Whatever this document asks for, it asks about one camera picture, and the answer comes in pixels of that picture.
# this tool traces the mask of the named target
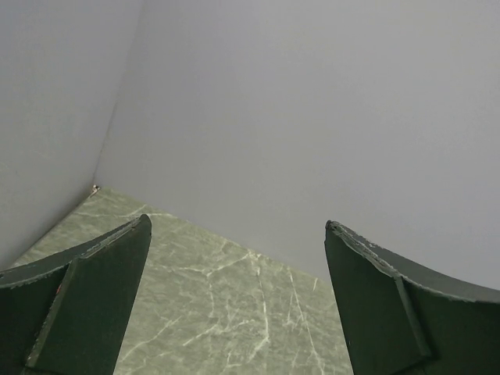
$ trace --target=green floor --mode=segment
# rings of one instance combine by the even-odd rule
[[[352,374],[330,284],[113,190],[88,198],[16,265],[142,213],[151,249],[115,374]]]

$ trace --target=marble tabletop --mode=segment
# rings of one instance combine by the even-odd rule
[[[15,266],[142,213],[152,243],[115,374],[352,374],[331,284],[108,188]]]

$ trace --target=wall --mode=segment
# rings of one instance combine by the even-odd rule
[[[97,182],[327,277],[324,224],[500,288],[500,4],[146,0]]]
[[[0,4],[0,269],[90,192],[141,5]]]

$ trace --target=green marble surface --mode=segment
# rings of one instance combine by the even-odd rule
[[[352,374],[331,285],[109,189],[15,266],[146,213],[151,249],[115,374]]]

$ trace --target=white wall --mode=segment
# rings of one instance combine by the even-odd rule
[[[327,277],[342,223],[500,288],[500,4],[146,0],[109,185]]]
[[[141,5],[0,3],[0,269],[90,192]]]

